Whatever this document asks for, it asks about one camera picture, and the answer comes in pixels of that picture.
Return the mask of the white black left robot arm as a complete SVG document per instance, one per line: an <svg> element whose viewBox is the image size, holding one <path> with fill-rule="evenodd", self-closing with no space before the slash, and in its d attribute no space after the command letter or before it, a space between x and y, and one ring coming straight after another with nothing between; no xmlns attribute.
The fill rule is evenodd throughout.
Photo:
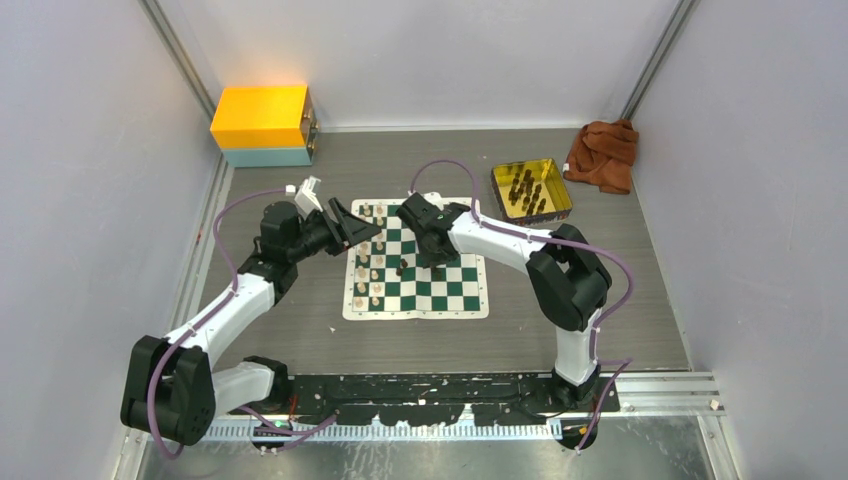
<svg viewBox="0 0 848 480"><path fill-rule="evenodd" d="M326 210L299 212L289 201L265 207L253 250L231 284L194 318L166 336L144 336L132 348L120 408L123 425L191 446L213 420L243 406L269 413L292 397L287 366L250 356L215 372L223 352L289 292L300 261L340 255L380 233L331 199Z"/></svg>

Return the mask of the yellow and teal box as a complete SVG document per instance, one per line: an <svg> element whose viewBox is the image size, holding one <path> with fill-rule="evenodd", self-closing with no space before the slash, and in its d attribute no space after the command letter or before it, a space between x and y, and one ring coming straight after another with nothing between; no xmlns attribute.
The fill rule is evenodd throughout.
<svg viewBox="0 0 848 480"><path fill-rule="evenodd" d="M319 130L305 84L226 87L210 125L234 168L310 166Z"/></svg>

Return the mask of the gold metal tin tray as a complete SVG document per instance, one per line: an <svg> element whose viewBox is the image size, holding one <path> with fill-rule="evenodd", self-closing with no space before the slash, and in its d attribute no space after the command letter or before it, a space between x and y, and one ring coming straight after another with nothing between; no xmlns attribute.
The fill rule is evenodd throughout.
<svg viewBox="0 0 848 480"><path fill-rule="evenodd" d="M507 223L530 226L561 221L573 209L562 172L552 158L495 165L490 178Z"/></svg>

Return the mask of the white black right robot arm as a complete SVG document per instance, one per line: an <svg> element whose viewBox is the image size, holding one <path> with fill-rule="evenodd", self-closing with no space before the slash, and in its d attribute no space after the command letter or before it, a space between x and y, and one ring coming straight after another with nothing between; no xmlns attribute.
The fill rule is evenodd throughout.
<svg viewBox="0 0 848 480"><path fill-rule="evenodd" d="M471 206L438 206L414 193L397 210L430 267L463 254L481 256L524 274L544 316L554 325L557 355L551 390L567 410L582 409L599 377L592 332L612 278L575 227L526 228L494 220Z"/></svg>

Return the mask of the green white chess mat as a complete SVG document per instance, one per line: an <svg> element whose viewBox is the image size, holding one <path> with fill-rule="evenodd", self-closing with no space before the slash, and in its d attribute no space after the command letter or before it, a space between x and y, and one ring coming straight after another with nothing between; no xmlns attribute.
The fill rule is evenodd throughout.
<svg viewBox="0 0 848 480"><path fill-rule="evenodd" d="M489 316L485 259L462 254L447 265L447 279L431 278L414 235L397 216L400 199L356 199L351 211L382 228L347 252L342 316L348 321L484 319ZM408 267L395 273L400 259Z"/></svg>

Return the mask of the aluminium frame rail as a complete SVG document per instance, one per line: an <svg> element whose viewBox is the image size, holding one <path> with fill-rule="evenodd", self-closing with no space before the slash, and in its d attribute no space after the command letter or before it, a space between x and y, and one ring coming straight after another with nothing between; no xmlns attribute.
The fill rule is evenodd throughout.
<svg viewBox="0 0 848 480"><path fill-rule="evenodd" d="M330 416L308 424L291 414L263 415L248 407L216 417L200 440L244 438L261 449L282 448L300 441L472 441L555 440L567 449L591 446L606 419L720 416L725 408L716 384L704 373L625 373L603 375L614 384L619 410L596 408L591 418L563 414L539 425L477 426L469 413L453 425L412 427L406 423L385 426L379 421L364 426L342 426Z"/></svg>

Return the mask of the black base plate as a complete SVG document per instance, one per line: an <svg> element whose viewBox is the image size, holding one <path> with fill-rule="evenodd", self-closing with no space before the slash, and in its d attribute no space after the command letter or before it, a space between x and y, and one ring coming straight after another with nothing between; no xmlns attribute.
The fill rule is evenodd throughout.
<svg viewBox="0 0 848 480"><path fill-rule="evenodd" d="M249 407L308 424L334 416L342 426L448 426L469 413L477 426L516 426L563 414L591 418L596 408L616 412L616 394L599 374L575 388L548 372L295 375Z"/></svg>

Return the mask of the brown crumpled cloth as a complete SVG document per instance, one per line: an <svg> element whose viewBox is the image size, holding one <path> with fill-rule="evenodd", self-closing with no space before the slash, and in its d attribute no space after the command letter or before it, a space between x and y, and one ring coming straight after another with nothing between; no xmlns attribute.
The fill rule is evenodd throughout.
<svg viewBox="0 0 848 480"><path fill-rule="evenodd" d="M584 125L566 157L564 179L594 185L602 193L629 195L638 140L627 119Z"/></svg>

